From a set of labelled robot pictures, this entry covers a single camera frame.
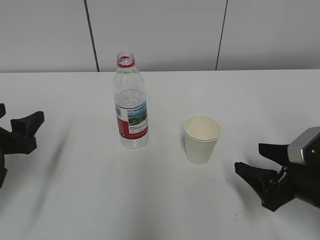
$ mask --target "red and white label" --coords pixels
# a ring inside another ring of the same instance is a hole
[[[148,132],[147,102],[135,108],[115,106],[119,133],[126,139],[139,139]]]

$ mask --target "paper cup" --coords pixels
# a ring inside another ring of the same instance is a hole
[[[210,159],[221,134],[219,123],[210,116],[193,115],[184,122],[185,154],[194,164]]]

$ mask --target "robotic arm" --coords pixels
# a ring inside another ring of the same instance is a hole
[[[0,118],[5,114],[5,105],[0,103]],[[44,121],[44,113],[37,111],[21,119],[12,119],[12,132],[0,127],[0,188],[8,171],[5,168],[5,155],[30,154],[35,150],[37,148],[35,134]]]
[[[282,166],[280,172],[234,164],[261,198],[262,206],[275,212],[294,198],[320,208],[320,126],[303,132],[289,145],[259,144],[259,153]]]

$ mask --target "table surface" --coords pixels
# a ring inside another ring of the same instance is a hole
[[[113,73],[2,73],[0,120],[44,111],[30,155],[6,156],[4,240],[318,240],[320,210],[261,207],[234,163],[279,170],[258,143],[289,144],[320,125],[320,70],[143,72],[149,141],[121,145]],[[206,114],[222,134],[190,163],[183,122]]]

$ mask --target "cup rim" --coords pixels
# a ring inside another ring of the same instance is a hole
[[[215,121],[215,122],[218,124],[219,128],[220,128],[219,134],[218,134],[217,136],[211,138],[211,139],[208,139],[208,140],[203,140],[203,139],[199,139],[199,138],[195,138],[195,137],[191,136],[191,135],[187,132],[187,130],[186,130],[186,122],[187,122],[190,118],[195,117],[195,116],[207,117],[207,118],[210,118],[211,120]],[[197,142],[202,142],[202,143],[214,142],[215,140],[217,140],[217,139],[220,137],[221,132],[222,132],[221,126],[220,126],[219,122],[218,122],[217,120],[215,120],[213,117],[208,116],[208,115],[204,115],[204,114],[195,114],[195,115],[191,115],[191,116],[187,117],[187,119],[184,121],[184,124],[183,124],[183,130],[184,130],[184,133],[185,133],[189,138],[191,138],[191,139],[193,139],[193,140],[195,140],[195,141],[197,141]]]

